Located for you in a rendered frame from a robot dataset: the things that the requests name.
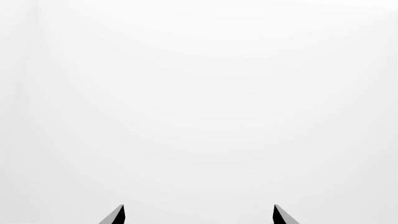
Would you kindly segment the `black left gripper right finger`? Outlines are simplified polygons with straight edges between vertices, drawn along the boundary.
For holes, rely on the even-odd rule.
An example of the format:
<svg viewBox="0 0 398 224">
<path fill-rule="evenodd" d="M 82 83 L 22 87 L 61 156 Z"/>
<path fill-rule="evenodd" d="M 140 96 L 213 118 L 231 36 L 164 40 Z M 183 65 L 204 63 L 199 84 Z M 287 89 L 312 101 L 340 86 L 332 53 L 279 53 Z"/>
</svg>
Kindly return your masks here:
<svg viewBox="0 0 398 224">
<path fill-rule="evenodd" d="M 273 224 L 300 224 L 279 205 L 274 205 L 272 219 Z"/>
</svg>

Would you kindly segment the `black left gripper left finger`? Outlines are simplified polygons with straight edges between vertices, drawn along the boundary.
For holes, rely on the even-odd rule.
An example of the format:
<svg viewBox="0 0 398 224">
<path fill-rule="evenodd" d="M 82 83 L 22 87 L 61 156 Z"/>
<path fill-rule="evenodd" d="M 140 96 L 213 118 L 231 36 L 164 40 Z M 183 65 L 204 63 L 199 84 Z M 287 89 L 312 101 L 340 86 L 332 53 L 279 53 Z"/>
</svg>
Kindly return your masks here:
<svg viewBox="0 0 398 224">
<path fill-rule="evenodd" d="M 125 224 L 126 214 L 124 205 L 119 205 L 98 224 Z"/>
</svg>

